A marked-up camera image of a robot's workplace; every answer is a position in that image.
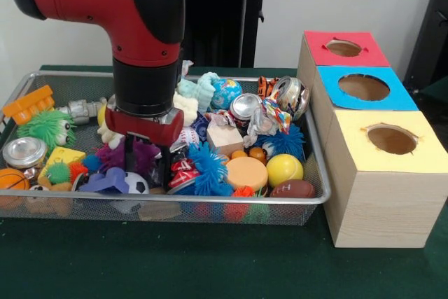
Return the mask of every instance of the toy eye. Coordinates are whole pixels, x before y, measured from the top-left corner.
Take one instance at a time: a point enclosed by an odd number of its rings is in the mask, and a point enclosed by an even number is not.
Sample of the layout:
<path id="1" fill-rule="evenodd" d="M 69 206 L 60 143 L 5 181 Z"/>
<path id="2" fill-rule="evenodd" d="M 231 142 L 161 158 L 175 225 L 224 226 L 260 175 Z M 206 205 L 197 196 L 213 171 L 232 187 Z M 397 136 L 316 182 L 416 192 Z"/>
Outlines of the toy eye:
<path id="1" fill-rule="evenodd" d="M 56 136 L 56 144 L 59 146 L 63 146 L 69 142 L 69 136 L 64 133 L 59 133 Z"/>
<path id="2" fill-rule="evenodd" d="M 60 122 L 59 122 L 59 124 L 61 125 L 61 131 L 63 131 L 63 132 L 67 132 L 67 131 L 69 131 L 70 130 L 70 123 L 69 122 L 67 122 L 66 120 L 61 120 Z"/>
<path id="3" fill-rule="evenodd" d="M 274 145 L 271 143 L 264 143 L 263 146 L 261 146 L 263 149 L 263 152 L 266 153 L 266 159 L 270 159 L 274 156 Z"/>

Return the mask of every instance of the purple block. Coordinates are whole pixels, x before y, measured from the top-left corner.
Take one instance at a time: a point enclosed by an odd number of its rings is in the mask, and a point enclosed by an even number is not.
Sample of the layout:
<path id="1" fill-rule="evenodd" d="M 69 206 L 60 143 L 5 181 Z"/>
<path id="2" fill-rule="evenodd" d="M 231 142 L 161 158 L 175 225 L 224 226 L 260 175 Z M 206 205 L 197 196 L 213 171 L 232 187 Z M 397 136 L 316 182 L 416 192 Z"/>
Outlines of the purple block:
<path id="1" fill-rule="evenodd" d="M 79 188 L 80 192 L 91 193 L 128 193 L 129 185 L 125 181 L 126 172 L 121 168 L 108 169 L 106 175 L 93 174 L 89 182 Z"/>

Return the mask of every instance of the green fuzzy toy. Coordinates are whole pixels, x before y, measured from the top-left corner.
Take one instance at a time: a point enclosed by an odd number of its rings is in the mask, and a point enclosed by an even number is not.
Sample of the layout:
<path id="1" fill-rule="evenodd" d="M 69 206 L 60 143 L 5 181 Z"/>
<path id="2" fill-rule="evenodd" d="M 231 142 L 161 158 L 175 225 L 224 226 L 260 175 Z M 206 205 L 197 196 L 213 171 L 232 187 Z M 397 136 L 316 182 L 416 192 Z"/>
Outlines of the green fuzzy toy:
<path id="1" fill-rule="evenodd" d="M 27 124 L 19 126 L 17 134 L 43 140 L 50 155 L 56 146 L 72 147 L 75 144 L 74 123 L 71 117 L 61 111 L 42 111 Z"/>
<path id="2" fill-rule="evenodd" d="M 56 162 L 48 166 L 45 171 L 45 175 L 48 177 L 52 185 L 58 183 L 70 182 L 70 169 L 68 164 L 63 162 Z"/>

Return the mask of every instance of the yellow ball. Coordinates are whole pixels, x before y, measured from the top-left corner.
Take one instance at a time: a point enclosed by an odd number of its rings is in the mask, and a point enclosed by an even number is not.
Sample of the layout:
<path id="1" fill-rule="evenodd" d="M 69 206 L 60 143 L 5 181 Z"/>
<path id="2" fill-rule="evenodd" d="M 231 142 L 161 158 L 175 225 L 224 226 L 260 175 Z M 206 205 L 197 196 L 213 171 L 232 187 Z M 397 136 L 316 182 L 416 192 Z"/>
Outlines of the yellow ball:
<path id="1" fill-rule="evenodd" d="M 300 161 L 289 154 L 278 154 L 267 163 L 269 185 L 275 188 L 280 183 L 291 179 L 303 179 L 303 167 Z"/>
<path id="2" fill-rule="evenodd" d="M 106 115 L 106 105 L 103 105 L 100 110 L 98 110 L 98 125 L 103 125 L 104 122 L 104 116 Z"/>

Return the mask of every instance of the circular hole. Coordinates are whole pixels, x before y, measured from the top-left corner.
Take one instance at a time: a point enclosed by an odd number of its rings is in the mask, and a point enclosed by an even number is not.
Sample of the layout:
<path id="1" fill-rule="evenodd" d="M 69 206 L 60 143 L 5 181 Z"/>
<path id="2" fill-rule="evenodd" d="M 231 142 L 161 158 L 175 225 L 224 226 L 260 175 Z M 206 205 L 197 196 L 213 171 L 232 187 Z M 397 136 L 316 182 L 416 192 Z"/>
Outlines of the circular hole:
<path id="1" fill-rule="evenodd" d="M 391 93 L 389 86 L 370 75 L 352 74 L 339 79 L 339 88 L 364 101 L 381 101 Z"/>
<path id="2" fill-rule="evenodd" d="M 373 127 L 367 132 L 367 136 L 377 148 L 392 154 L 411 153 L 417 147 L 413 134 L 398 126 Z"/>
<path id="3" fill-rule="evenodd" d="M 327 48 L 333 54 L 344 57 L 358 56 L 362 50 L 356 43 L 345 40 L 332 40 L 327 43 Z"/>

